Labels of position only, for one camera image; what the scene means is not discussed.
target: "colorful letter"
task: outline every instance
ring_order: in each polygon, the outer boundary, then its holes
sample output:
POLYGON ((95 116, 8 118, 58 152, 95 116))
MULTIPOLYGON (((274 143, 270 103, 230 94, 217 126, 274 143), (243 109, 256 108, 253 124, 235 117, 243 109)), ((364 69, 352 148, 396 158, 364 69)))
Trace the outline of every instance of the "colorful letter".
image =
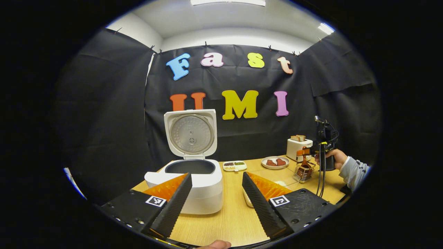
POLYGON ((288 110, 286 109, 286 95, 288 93, 284 91, 276 91, 274 95, 277 96, 277 116, 287 116, 289 115, 288 110))
POLYGON ((263 59, 263 56, 261 56, 261 54, 249 53, 248 59, 249 59, 248 63, 251 67, 259 67, 259 68, 264 67, 264 61, 261 60, 263 59))
POLYGON ((288 65, 290 64, 290 62, 285 58, 285 57, 280 57, 277 59, 277 61, 280 62, 281 64, 281 68, 283 68, 283 71, 287 74, 292 74, 294 72, 294 70, 290 69, 288 67, 288 65))
POLYGON ((166 63, 166 66, 171 67, 172 72, 174 73, 174 80, 178 80, 189 73, 189 70, 184 70, 183 67, 189 67, 189 62, 186 59, 189 59, 190 57, 191 56, 188 53, 184 53, 166 63))
POLYGON ((258 92, 254 90, 247 91, 243 100, 240 101, 237 93, 233 90, 223 91, 221 93, 225 97, 225 114, 223 115, 224 120, 234 119, 234 114, 232 114, 232 109, 234 109, 237 118, 241 118, 243 111, 246 109, 244 118, 256 118, 258 115, 256 113, 256 99, 258 92))
POLYGON ((172 101, 172 111, 183 111, 185 109, 186 94, 174 94, 169 99, 172 101))
POLYGON ((222 62, 223 55, 219 53, 207 53, 204 55, 204 59, 202 60, 203 66, 222 66, 224 63, 222 62))
POLYGON ((203 98, 206 96, 205 93, 193 93, 191 97, 194 99, 195 109, 201 110, 203 109, 203 98))

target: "sleeve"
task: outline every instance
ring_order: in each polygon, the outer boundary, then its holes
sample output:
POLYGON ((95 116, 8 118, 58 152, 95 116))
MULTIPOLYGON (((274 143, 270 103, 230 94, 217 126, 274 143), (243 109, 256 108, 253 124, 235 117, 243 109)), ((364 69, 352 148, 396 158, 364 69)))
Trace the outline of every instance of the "sleeve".
POLYGON ((340 169, 339 176, 341 176, 347 186, 354 191, 363 181, 369 169, 370 167, 367 164, 348 156, 346 162, 340 169))

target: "hand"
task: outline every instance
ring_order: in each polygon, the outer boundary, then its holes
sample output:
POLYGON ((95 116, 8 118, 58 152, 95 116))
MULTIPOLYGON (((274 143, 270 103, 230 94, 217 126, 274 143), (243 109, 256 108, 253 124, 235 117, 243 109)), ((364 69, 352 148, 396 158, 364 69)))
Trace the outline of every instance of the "hand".
MULTIPOLYGON (((343 164, 346 162, 346 159, 348 159, 348 156, 346 156, 346 154, 339 149, 333 149, 331 151, 328 151, 328 153, 326 153, 326 158, 330 156, 334 156, 335 160, 334 167, 335 169, 338 170, 342 168, 343 164)), ((318 153, 315 155, 315 161, 317 162, 318 165, 320 165, 320 158, 318 153)))
POLYGON ((197 247, 196 249, 228 249, 231 247, 231 243, 223 240, 216 240, 210 245, 197 247))

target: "white rice cooker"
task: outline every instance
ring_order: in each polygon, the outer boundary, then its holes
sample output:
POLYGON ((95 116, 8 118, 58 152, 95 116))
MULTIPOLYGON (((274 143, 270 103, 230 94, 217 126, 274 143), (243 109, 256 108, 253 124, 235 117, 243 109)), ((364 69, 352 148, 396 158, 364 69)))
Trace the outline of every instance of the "white rice cooker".
POLYGON ((218 161, 205 159, 217 149, 217 119, 214 109, 186 110, 164 114, 170 150, 183 160, 172 161, 144 179, 154 187, 191 173, 192 188, 182 214, 213 214, 223 206, 222 170, 218 161))

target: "white wall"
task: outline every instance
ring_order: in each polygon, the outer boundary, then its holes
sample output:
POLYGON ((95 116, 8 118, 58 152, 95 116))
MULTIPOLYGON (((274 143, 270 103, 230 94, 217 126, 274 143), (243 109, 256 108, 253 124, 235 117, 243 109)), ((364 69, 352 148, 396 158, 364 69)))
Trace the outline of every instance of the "white wall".
POLYGON ((148 47, 154 45, 153 50, 156 52, 159 52, 163 43, 163 38, 157 31, 131 12, 117 19, 108 25, 107 28, 116 31, 121 28, 118 31, 119 33, 132 37, 148 47))
POLYGON ((250 45, 285 51, 296 54, 303 52, 313 45, 301 38, 291 35, 255 28, 215 28, 176 35, 163 40, 161 49, 163 51, 173 50, 181 47, 192 47, 204 45, 205 41, 210 44, 235 44, 250 45))

